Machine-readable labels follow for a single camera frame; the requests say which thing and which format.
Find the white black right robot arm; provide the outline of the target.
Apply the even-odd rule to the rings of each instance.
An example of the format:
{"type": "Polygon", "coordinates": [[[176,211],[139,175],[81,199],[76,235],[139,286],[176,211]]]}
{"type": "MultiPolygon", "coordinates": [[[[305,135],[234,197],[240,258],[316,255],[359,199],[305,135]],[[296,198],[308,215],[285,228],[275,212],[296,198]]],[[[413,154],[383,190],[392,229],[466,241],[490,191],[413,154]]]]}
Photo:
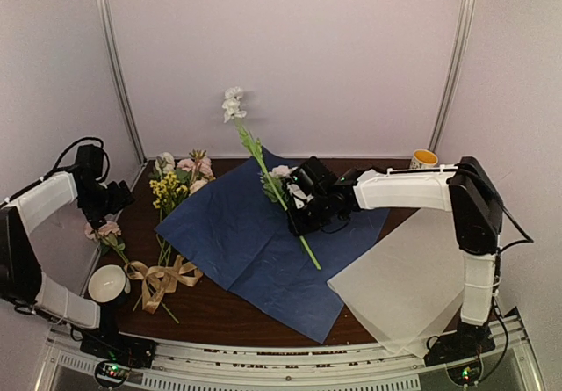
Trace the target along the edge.
{"type": "Polygon", "coordinates": [[[462,358],[484,342],[500,277],[502,200],[474,157],[429,169],[351,169],[337,176],[311,157],[282,181],[289,198],[287,217],[295,236],[320,230],[337,217],[380,208],[432,209],[450,213],[464,253],[462,329],[450,349],[462,358]]]}

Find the white fake flower long stem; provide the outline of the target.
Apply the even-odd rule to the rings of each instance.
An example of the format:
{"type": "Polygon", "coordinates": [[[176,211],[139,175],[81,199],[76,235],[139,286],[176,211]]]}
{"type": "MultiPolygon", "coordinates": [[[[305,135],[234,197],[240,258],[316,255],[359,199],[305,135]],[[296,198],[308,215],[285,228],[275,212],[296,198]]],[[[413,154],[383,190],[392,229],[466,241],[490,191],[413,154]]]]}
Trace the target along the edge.
{"type": "MultiPolygon", "coordinates": [[[[242,146],[249,152],[249,154],[256,160],[260,168],[260,176],[262,173],[268,175],[270,170],[265,162],[263,144],[260,139],[255,139],[252,133],[245,127],[244,119],[247,116],[247,112],[241,108],[241,102],[244,96],[244,90],[241,87],[235,86],[225,90],[224,98],[222,103],[222,110],[224,112],[224,122],[232,122],[236,127],[238,136],[241,140],[242,146]]],[[[292,198],[291,190],[287,191],[289,200],[287,203],[275,203],[279,204],[286,216],[289,216],[289,203],[292,198]]]]}

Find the pale rose leafy stem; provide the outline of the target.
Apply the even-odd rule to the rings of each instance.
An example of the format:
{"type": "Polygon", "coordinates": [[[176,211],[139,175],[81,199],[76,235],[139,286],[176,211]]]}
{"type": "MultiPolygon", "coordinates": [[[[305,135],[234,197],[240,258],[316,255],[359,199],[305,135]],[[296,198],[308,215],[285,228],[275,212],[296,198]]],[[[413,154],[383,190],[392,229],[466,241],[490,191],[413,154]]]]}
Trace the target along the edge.
{"type": "Polygon", "coordinates": [[[264,173],[260,176],[263,193],[273,203],[287,203],[289,196],[285,187],[286,182],[290,179],[295,167],[286,165],[278,165],[274,167],[268,175],[264,173]]]}

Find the blue wrapping paper sheet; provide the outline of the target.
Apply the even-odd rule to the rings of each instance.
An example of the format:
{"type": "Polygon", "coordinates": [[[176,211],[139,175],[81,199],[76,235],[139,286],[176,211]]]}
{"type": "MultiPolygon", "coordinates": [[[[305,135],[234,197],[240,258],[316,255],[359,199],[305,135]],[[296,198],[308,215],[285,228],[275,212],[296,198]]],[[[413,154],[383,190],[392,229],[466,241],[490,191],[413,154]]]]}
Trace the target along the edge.
{"type": "Polygon", "coordinates": [[[263,192],[254,158],[182,202],[156,232],[223,289],[322,343],[343,303],[328,280],[378,240],[388,210],[354,213],[342,230],[306,236],[306,253],[285,211],[263,192]]]}

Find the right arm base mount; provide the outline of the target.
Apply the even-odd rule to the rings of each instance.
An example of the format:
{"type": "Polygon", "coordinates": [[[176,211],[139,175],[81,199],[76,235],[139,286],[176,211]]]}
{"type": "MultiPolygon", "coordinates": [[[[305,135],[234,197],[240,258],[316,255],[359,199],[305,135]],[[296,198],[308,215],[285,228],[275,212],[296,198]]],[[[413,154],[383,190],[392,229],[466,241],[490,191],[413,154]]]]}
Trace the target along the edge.
{"type": "Polygon", "coordinates": [[[459,322],[454,332],[427,339],[426,367],[445,366],[449,380],[456,386],[476,386],[484,375],[482,354],[493,351],[495,342],[488,323],[482,326],[459,322]]]}

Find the pink fake rose stem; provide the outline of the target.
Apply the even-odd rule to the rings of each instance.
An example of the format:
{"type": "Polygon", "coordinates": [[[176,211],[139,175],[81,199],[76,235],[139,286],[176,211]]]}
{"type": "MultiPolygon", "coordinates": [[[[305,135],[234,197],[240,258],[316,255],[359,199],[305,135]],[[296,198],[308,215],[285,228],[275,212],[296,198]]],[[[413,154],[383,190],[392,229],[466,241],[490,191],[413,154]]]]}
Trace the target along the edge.
{"type": "Polygon", "coordinates": [[[93,228],[89,223],[86,223],[84,234],[88,239],[97,244],[97,249],[101,256],[105,256],[110,251],[113,251],[125,264],[129,263],[129,259],[125,254],[126,244],[117,222],[107,221],[100,228],[93,228]]]}

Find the yellow fake flower bunch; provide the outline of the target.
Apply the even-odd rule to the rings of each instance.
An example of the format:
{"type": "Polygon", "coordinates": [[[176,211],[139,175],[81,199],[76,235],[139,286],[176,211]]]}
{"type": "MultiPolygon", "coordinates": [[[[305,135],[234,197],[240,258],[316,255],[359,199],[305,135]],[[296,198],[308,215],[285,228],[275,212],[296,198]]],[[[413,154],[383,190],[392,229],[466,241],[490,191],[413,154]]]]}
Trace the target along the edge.
{"type": "MultiPolygon", "coordinates": [[[[177,175],[175,170],[163,174],[159,179],[151,179],[149,186],[155,196],[152,205],[158,211],[159,222],[162,222],[173,212],[187,198],[189,193],[189,187],[177,175]]],[[[167,266],[169,264],[171,245],[159,233],[156,234],[156,239],[160,246],[157,264],[159,266],[167,266]]]]}

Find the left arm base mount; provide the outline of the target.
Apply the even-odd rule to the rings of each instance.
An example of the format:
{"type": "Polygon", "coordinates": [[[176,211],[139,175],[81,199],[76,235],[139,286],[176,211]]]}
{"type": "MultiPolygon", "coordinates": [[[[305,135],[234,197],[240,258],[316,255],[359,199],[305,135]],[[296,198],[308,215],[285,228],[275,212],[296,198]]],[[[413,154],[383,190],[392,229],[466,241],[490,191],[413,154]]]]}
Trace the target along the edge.
{"type": "Polygon", "coordinates": [[[94,367],[98,385],[114,389],[125,384],[133,369],[152,366],[156,341],[117,333],[105,336],[99,330],[78,330],[80,351],[99,358],[94,367]]]}

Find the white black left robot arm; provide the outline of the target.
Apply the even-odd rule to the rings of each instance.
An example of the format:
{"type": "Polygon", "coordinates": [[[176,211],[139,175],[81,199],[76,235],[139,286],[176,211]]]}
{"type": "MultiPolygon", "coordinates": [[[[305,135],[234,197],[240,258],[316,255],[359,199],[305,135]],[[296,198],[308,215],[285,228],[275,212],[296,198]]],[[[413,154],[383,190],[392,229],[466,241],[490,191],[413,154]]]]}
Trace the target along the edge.
{"type": "Polygon", "coordinates": [[[75,161],[57,159],[45,175],[1,203],[1,298],[22,315],[95,330],[93,346],[108,359],[126,352],[126,340],[103,325],[101,306],[82,297],[54,278],[57,264],[73,264],[74,233],[64,233],[56,221],[79,210],[99,229],[133,204],[126,181],[108,181],[110,158],[104,141],[85,136],[66,147],[75,161]]]}

